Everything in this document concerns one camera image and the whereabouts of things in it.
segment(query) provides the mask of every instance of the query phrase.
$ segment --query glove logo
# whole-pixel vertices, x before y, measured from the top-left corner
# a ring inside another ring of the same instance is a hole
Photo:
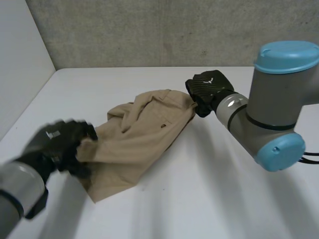
[[[203,81],[203,83],[209,83],[209,84],[211,84],[211,83],[213,82],[213,80],[214,80],[214,78],[211,78],[210,81]]]
[[[53,132],[53,133],[48,133],[48,132],[45,132],[45,133],[50,139],[53,139],[54,137],[57,137],[57,136],[60,135],[59,131],[56,131],[56,132]]]

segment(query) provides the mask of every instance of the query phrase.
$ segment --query white wall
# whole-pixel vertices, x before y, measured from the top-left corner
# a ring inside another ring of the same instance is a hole
[[[54,72],[25,1],[0,0],[0,140]]]

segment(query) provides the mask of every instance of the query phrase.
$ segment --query black ring band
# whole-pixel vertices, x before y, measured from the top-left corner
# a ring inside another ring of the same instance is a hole
[[[234,116],[238,113],[238,112],[240,112],[242,109],[244,109],[244,108],[246,108],[247,107],[247,104],[245,104],[245,105],[242,105],[241,107],[239,107],[239,108],[237,108],[232,114],[231,114],[231,116],[229,117],[229,120],[228,120],[228,123],[227,123],[227,129],[228,129],[228,131],[230,132],[230,124],[231,124],[231,121],[233,120],[233,118],[234,118]]]
[[[253,123],[254,125],[256,125],[258,127],[270,129],[270,130],[275,130],[275,131],[285,131],[285,130],[292,129],[296,126],[296,123],[291,124],[291,125],[284,125],[284,126],[261,123],[255,119],[251,118],[247,113],[246,113],[246,117],[250,123]]]
[[[3,196],[6,199],[8,199],[8,201],[10,201],[14,205],[16,210],[18,211],[20,219],[23,218],[24,216],[23,206],[14,196],[12,196],[11,194],[7,193],[4,190],[0,190],[0,196]]]

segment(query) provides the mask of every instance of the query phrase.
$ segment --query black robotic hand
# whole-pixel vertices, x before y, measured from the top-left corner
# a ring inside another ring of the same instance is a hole
[[[23,154],[38,153],[42,161],[49,160],[52,163],[53,170],[69,171],[79,178],[86,178],[90,176],[89,169],[76,159],[76,148],[86,137],[92,140],[98,139],[91,124],[83,121],[58,121],[41,128]]]
[[[69,171],[79,178],[87,178],[91,174],[90,170],[76,159],[76,148],[86,137],[98,139],[93,126],[86,122],[59,121],[49,124],[35,134],[22,156],[14,161],[25,163],[35,169],[44,185],[56,169]],[[42,196],[25,218],[32,219],[45,208],[48,194],[45,187]]]
[[[218,104],[225,96],[234,93],[231,83],[218,70],[194,75],[193,79],[187,80],[185,84],[189,95],[197,102],[195,112],[202,118],[209,115],[211,111],[216,111]]]

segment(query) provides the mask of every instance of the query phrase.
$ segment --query beige garment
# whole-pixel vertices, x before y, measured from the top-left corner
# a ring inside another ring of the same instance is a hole
[[[135,186],[194,117],[196,104],[188,94],[159,90],[116,106],[108,121],[96,128],[97,143],[84,141],[78,160],[89,162],[90,179],[82,180],[94,202]]]

